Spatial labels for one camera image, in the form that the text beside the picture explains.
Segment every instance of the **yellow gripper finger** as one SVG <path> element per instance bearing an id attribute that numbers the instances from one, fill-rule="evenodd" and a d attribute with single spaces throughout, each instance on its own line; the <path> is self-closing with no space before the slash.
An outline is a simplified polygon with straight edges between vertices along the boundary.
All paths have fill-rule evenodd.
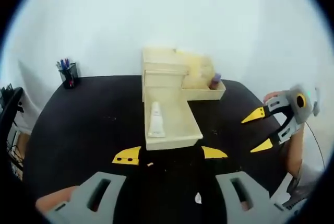
<path id="1" fill-rule="evenodd" d="M 202 146 L 204 151 L 204 159 L 227 158 L 228 156 L 221 150 Z"/>
<path id="2" fill-rule="evenodd" d="M 256 119 L 264 118 L 265 110 L 263 107 L 255 109 L 249 116 L 247 116 L 241 123 L 246 123 L 248 121 L 253 121 Z"/>
<path id="3" fill-rule="evenodd" d="M 124 149 L 115 155 L 112 163 L 126 164 L 126 165 L 138 165 L 139 164 L 139 150 L 141 147 L 133 147 Z"/>
<path id="4" fill-rule="evenodd" d="M 271 143 L 271 140 L 268 138 L 262 144 L 258 145 L 256 148 L 252 149 L 250 152 L 260 152 L 260 151 L 267 150 L 267 149 L 272 148 L 272 147 L 273 147 L 273 145 Z"/>

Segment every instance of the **gray plastic part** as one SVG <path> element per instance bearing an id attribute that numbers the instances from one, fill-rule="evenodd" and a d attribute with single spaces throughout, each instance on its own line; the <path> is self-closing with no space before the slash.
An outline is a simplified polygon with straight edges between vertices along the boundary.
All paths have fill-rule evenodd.
<path id="1" fill-rule="evenodd" d="M 111 224 L 117 197 L 125 179 L 125 176 L 97 172 L 73 191 L 69 202 L 58 204 L 46 217 L 51 223 Z M 102 196 L 98 210 L 94 212 L 88 208 L 88 204 L 104 180 L 110 181 L 110 184 Z"/>
<path id="2" fill-rule="evenodd" d="M 297 95 L 301 93 L 304 95 L 306 100 L 306 106 L 300 108 L 297 105 Z M 314 103 L 311 101 L 310 97 L 307 94 L 307 91 L 303 88 L 302 85 L 293 86 L 289 92 L 286 93 L 287 99 L 291 105 L 292 111 L 294 113 L 294 117 L 296 118 L 297 124 L 304 123 L 307 118 L 313 112 Z"/>
<path id="3" fill-rule="evenodd" d="M 269 193 L 245 172 L 216 175 L 224 196 L 227 223 L 284 223 L 291 211 L 270 201 Z M 249 210 L 243 210 L 232 182 L 243 189 Z"/>
<path id="4" fill-rule="evenodd" d="M 274 96 L 270 98 L 266 105 L 268 106 L 269 112 L 272 112 L 273 110 L 281 107 L 289 106 L 290 103 L 285 95 L 285 93 L 282 93 L 280 95 Z"/>
<path id="5" fill-rule="evenodd" d="M 315 88 L 315 92 L 316 92 L 316 97 L 317 97 L 317 100 L 314 102 L 314 105 L 313 105 L 313 115 L 314 116 L 317 116 L 320 112 L 320 90 L 319 88 Z"/>
<path id="6" fill-rule="evenodd" d="M 286 125 L 285 128 L 283 128 L 281 131 L 278 132 L 278 137 L 280 139 L 279 144 L 282 144 L 286 141 L 288 141 L 292 135 L 294 135 L 299 128 L 301 128 L 301 125 L 298 125 L 296 122 L 295 117 L 293 117 L 288 125 Z"/>

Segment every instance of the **pen holder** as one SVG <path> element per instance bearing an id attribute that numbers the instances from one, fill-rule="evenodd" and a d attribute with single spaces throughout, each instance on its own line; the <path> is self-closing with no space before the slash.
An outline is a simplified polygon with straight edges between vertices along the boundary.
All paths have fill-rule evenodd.
<path id="1" fill-rule="evenodd" d="M 76 63 L 71 63 L 69 69 L 60 70 L 63 86 L 65 89 L 73 89 L 78 85 L 78 71 Z"/>

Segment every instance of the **cable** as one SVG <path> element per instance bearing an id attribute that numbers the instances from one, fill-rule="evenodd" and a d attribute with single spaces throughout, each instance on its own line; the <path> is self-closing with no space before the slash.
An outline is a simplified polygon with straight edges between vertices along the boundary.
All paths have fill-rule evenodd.
<path id="1" fill-rule="evenodd" d="M 324 162 L 323 153 L 321 152 L 321 149 L 320 149 L 319 143 L 318 143 L 318 141 L 317 141 L 317 138 L 315 137 L 315 135 L 314 135 L 314 133 L 313 133 L 311 127 L 309 126 L 308 122 L 305 121 L 305 123 L 306 123 L 306 125 L 308 126 L 308 129 L 311 131 L 311 133 L 312 133 L 312 135 L 313 135 L 313 137 L 314 137 L 314 139 L 315 139 L 315 142 L 316 142 L 317 145 L 318 145 L 318 148 L 319 148 L 319 151 L 320 151 L 320 155 L 321 155 L 321 159 L 323 160 L 323 164 L 324 164 L 324 168 L 325 168 L 325 162 Z"/>
<path id="2" fill-rule="evenodd" d="M 23 171 L 23 166 L 21 165 L 22 162 L 17 161 L 15 158 L 13 158 L 12 156 L 9 156 L 11 162 L 21 171 Z"/>
<path id="3" fill-rule="evenodd" d="M 20 160 L 23 161 L 23 157 L 22 157 L 22 154 L 21 154 L 21 152 L 20 152 L 19 147 L 18 147 L 17 145 L 13 145 L 13 148 L 15 148 L 15 147 L 16 147 L 16 149 L 14 149 L 14 154 L 15 154 L 15 156 L 18 157 L 18 158 L 20 158 Z"/>
<path id="4" fill-rule="evenodd" d="M 8 152 L 11 151 L 13 147 L 13 144 L 9 143 L 8 140 L 7 140 L 7 149 L 8 149 Z"/>

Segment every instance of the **black tabletop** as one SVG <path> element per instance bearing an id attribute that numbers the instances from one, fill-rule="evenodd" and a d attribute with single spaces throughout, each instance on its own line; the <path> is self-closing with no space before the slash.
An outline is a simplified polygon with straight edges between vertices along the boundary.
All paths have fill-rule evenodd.
<path id="1" fill-rule="evenodd" d="M 203 139 L 193 147 L 159 151 L 145 148 L 140 76 L 86 77 L 75 89 L 60 86 L 32 131 L 23 181 L 37 198 L 80 185 L 97 171 L 126 175 L 116 206 L 119 223 L 223 219 L 215 174 L 245 171 L 272 195 L 287 173 L 281 147 L 250 150 L 279 124 L 270 117 L 242 125 L 262 103 L 239 82 L 223 82 L 220 101 L 188 102 Z M 118 152 L 136 146 L 142 147 L 139 166 L 112 163 Z M 228 158 L 205 160 L 201 146 L 220 149 Z M 197 192 L 203 204 L 195 203 Z M 129 209 L 133 214 L 124 214 Z"/>

